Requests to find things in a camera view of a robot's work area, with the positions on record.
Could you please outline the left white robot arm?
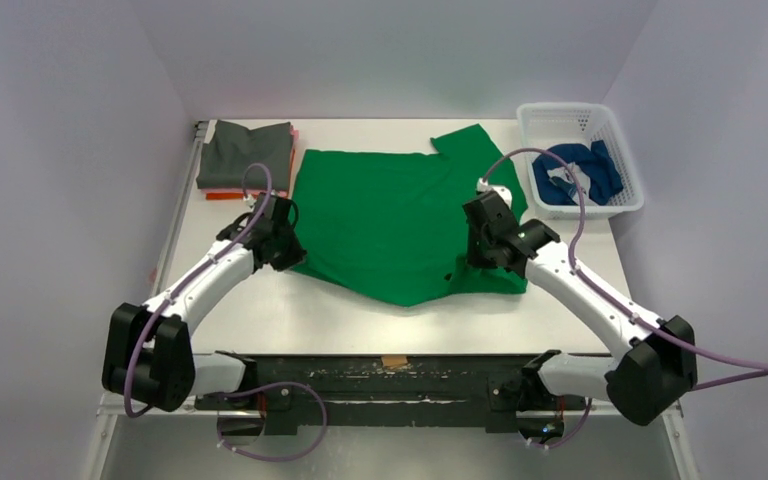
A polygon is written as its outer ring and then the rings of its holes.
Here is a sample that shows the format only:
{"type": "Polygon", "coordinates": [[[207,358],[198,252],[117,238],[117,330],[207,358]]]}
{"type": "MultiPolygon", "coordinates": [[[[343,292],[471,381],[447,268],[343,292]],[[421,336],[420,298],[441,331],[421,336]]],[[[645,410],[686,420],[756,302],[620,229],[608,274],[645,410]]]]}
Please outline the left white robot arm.
{"type": "Polygon", "coordinates": [[[265,266],[284,271],[306,256],[295,232],[299,207],[261,194],[251,211],[224,227],[207,253],[171,286],[141,304],[112,313],[102,385],[122,396],[128,416],[172,412],[194,396],[220,395],[232,408],[257,399],[258,382],[231,353],[196,353],[191,337],[238,284],[265,266]]]}

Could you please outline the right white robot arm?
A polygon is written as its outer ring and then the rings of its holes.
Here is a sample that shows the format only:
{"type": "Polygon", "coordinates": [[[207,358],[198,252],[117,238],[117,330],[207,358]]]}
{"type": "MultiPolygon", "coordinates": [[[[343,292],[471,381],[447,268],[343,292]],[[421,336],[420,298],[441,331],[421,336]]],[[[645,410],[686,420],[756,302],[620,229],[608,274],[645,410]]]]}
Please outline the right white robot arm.
{"type": "Polygon", "coordinates": [[[646,426],[698,382],[693,327],[637,306],[572,253],[538,219],[520,223],[505,189],[478,194],[463,206],[467,263],[503,269],[559,301],[608,349],[606,357],[549,350],[523,369],[521,392],[536,407],[574,395],[611,403],[628,421],[646,426]]]}

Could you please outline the green t shirt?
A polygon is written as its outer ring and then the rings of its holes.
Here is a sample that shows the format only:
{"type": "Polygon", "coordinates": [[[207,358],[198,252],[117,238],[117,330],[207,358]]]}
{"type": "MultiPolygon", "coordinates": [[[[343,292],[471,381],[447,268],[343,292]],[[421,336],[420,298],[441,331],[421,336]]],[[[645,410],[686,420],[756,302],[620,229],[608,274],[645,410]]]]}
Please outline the green t shirt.
{"type": "Polygon", "coordinates": [[[517,275],[466,263],[462,206],[501,151],[478,124],[430,143],[431,154],[307,150],[292,194],[307,255],[294,272],[402,307],[523,294],[517,275]]]}

